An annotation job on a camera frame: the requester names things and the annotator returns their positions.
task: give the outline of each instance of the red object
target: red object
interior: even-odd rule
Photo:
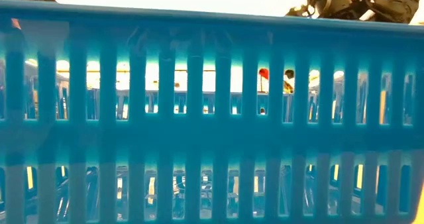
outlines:
[[[261,75],[263,78],[267,80],[270,79],[270,71],[266,68],[259,69],[259,75]]]

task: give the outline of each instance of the blue plastic basket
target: blue plastic basket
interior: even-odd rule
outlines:
[[[417,215],[421,27],[8,0],[0,17],[0,222],[398,224]],[[158,91],[145,87],[152,56]],[[100,63],[98,89],[86,86],[90,59]],[[126,91],[116,88],[121,59]],[[202,92],[206,59],[211,93]],[[58,60],[69,61],[69,79]],[[187,91],[174,91],[176,61],[187,64]],[[269,93],[258,94],[263,62]],[[231,66],[242,66],[241,93],[231,92]],[[283,93],[288,68],[294,94]],[[308,88],[312,69],[319,95]]]

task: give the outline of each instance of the plastic crate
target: plastic crate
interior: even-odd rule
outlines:
[[[2,26],[0,38],[0,222],[411,223],[417,215],[421,27],[8,0],[0,15],[22,27]],[[101,80],[87,89],[90,56]],[[146,91],[151,56],[158,91]],[[122,57],[127,91],[116,85]],[[203,93],[207,58],[216,91]],[[69,79],[58,60],[69,61]],[[186,92],[174,91],[177,61],[187,64]],[[262,62],[265,94],[256,88]],[[231,66],[242,66],[241,93],[231,92]]]

